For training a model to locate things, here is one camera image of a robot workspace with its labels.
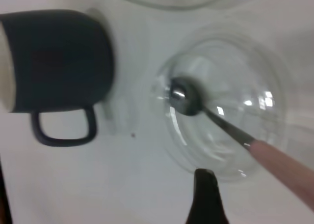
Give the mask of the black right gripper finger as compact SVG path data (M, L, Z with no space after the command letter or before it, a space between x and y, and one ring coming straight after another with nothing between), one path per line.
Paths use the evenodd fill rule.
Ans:
M228 222L215 174L209 169L196 169L193 202L186 223L227 224Z

